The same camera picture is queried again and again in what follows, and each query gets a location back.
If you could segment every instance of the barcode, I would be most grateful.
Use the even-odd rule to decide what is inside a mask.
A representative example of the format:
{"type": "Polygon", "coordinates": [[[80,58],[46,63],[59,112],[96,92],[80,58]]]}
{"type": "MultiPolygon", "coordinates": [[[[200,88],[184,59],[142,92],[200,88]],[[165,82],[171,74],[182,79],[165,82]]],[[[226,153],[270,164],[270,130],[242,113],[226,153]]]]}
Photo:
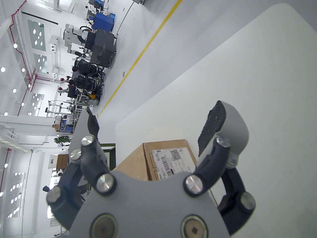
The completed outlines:
{"type": "Polygon", "coordinates": [[[176,149],[171,151],[171,155],[172,155],[173,161],[181,159],[179,152],[176,149]]]}
{"type": "Polygon", "coordinates": [[[171,173],[171,169],[170,169],[170,167],[168,166],[166,157],[163,156],[163,157],[161,157],[161,159],[162,159],[164,168],[165,168],[165,170],[166,170],[166,172],[167,172],[167,176],[168,176],[168,177],[171,177],[173,174],[171,173]]]}

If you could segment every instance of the qr code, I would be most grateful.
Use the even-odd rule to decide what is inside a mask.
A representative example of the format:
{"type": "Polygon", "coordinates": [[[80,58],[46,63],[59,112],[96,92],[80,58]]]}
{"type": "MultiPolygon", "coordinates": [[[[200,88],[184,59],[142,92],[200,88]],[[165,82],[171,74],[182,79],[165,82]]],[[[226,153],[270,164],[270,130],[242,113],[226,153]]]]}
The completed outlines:
{"type": "Polygon", "coordinates": [[[171,151],[171,154],[172,154],[173,161],[176,161],[176,160],[180,160],[180,159],[181,159],[178,150],[176,150],[176,149],[175,149],[175,150],[172,150],[172,151],[171,151]]]}

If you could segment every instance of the gray gripper plate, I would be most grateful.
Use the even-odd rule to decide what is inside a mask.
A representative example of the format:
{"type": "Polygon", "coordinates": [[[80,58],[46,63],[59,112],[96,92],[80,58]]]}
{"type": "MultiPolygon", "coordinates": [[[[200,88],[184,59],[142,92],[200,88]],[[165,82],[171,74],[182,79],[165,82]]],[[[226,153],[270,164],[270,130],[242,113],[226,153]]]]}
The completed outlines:
{"type": "Polygon", "coordinates": [[[162,181],[139,181],[112,171],[117,188],[103,197],[93,191],[81,207],[70,230],[70,238],[90,237],[90,226],[100,214],[110,213],[118,222],[117,238],[182,237],[181,223],[188,215],[201,217],[208,237],[229,238],[223,219],[207,193],[198,198],[188,196],[182,172],[162,181]]]}

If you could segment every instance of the white robot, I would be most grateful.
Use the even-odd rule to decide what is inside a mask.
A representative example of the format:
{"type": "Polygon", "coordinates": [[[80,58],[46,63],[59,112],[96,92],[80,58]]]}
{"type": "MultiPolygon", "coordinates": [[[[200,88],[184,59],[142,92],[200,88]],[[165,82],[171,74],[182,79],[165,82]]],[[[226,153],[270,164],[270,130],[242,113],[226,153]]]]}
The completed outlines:
{"type": "Polygon", "coordinates": [[[85,47],[85,41],[88,36],[89,29],[88,27],[86,27],[85,29],[81,29],[81,28],[77,28],[77,27],[74,27],[73,25],[66,24],[63,39],[65,41],[65,46],[67,47],[68,53],[75,54],[78,56],[81,55],[80,52],[76,50],[72,50],[73,43],[85,47]]]}

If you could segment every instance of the metal screw head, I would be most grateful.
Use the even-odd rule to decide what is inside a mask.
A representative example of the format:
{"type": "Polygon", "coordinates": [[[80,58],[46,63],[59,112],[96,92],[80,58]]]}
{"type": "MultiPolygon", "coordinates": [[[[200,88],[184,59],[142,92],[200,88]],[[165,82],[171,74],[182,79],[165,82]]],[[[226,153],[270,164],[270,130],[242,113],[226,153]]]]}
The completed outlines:
{"type": "Polygon", "coordinates": [[[87,135],[84,138],[82,138],[81,144],[83,146],[88,146],[88,145],[92,144],[93,141],[94,141],[94,137],[91,135],[87,135]]]}
{"type": "Polygon", "coordinates": [[[106,193],[112,188],[113,183],[113,176],[111,174],[104,174],[99,177],[96,184],[96,189],[101,193],[106,193]]]}
{"type": "Polygon", "coordinates": [[[257,202],[255,201],[254,197],[248,192],[244,192],[241,195],[240,202],[248,210],[253,210],[257,205],[257,202]]]}
{"type": "Polygon", "coordinates": [[[205,222],[197,215],[187,216],[181,228],[182,238],[206,238],[208,235],[205,222]]]}
{"type": "Polygon", "coordinates": [[[220,136],[216,137],[216,142],[225,148],[229,148],[231,146],[230,141],[228,138],[221,138],[220,136]]]}
{"type": "Polygon", "coordinates": [[[118,233],[117,220],[111,214],[99,215],[91,226],[92,238],[115,238],[118,233]]]}
{"type": "Polygon", "coordinates": [[[75,149],[75,150],[71,151],[69,154],[69,158],[73,162],[78,161],[80,159],[80,157],[81,157],[81,150],[80,149],[75,149]]]}
{"type": "Polygon", "coordinates": [[[203,182],[196,175],[188,176],[185,180],[185,184],[192,194],[200,194],[204,189],[203,182]]]}
{"type": "Polygon", "coordinates": [[[49,203],[55,203],[61,195],[61,189],[58,186],[54,186],[46,195],[46,200],[49,203]]]}

